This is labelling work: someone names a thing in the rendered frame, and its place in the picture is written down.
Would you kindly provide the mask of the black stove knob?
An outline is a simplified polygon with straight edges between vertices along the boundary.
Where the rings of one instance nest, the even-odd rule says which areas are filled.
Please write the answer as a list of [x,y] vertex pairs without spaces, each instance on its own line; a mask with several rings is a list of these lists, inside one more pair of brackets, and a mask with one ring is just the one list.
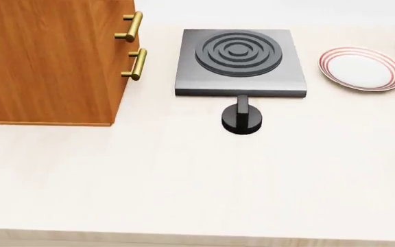
[[227,131],[247,135],[258,131],[262,126],[261,111],[249,104],[247,95],[237,96],[237,103],[224,109],[222,113],[222,126]]

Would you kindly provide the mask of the grey flat stove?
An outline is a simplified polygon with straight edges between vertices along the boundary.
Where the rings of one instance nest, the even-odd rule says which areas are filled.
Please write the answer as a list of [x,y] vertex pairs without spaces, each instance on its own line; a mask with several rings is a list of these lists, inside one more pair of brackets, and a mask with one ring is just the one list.
[[175,94],[304,98],[307,83],[289,30],[186,29]]

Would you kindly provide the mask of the wooden drawer cabinet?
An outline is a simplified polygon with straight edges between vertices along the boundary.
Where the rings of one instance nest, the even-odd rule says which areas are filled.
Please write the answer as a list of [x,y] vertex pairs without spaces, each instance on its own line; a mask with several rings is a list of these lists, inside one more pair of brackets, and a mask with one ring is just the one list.
[[134,0],[0,0],[0,124],[110,126],[131,71]]

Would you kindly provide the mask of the white plate with red rings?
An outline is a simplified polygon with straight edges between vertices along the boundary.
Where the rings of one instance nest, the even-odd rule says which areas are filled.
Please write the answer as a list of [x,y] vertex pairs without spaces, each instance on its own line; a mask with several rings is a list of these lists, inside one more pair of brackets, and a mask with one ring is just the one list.
[[395,89],[395,59],[365,47],[336,47],[320,55],[319,70],[332,82],[364,92]]

